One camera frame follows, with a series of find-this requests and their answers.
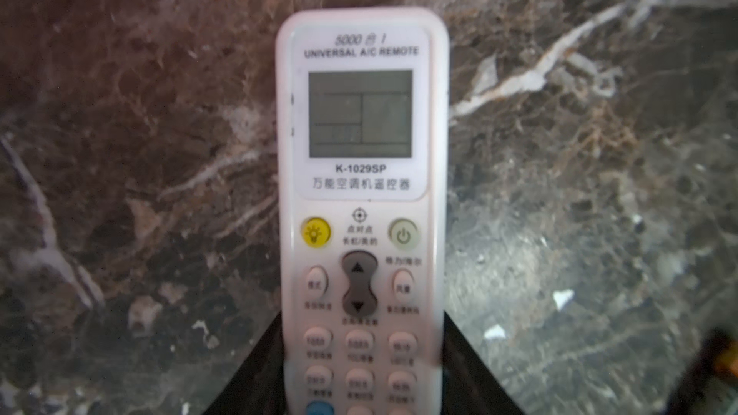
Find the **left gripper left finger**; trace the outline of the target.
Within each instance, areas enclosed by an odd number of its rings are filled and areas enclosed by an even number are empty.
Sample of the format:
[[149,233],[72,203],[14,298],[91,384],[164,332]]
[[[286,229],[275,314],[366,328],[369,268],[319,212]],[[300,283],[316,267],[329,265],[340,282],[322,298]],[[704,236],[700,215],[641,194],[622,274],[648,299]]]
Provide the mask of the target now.
[[204,415],[284,413],[284,338],[282,313],[278,313]]

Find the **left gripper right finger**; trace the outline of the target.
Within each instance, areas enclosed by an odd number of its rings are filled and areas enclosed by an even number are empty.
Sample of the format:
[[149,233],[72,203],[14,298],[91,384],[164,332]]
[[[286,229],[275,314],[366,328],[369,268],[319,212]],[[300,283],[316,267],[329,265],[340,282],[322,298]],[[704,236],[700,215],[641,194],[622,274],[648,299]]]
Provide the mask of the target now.
[[442,349],[443,415],[524,415],[448,313]]

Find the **white AC remote control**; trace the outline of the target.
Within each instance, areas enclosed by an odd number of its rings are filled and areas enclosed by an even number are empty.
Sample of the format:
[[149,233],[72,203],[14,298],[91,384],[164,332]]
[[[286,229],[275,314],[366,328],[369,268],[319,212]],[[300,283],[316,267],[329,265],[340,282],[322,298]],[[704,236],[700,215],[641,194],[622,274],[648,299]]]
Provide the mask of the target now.
[[442,411],[450,39],[417,7],[306,11],[276,40],[291,414]]

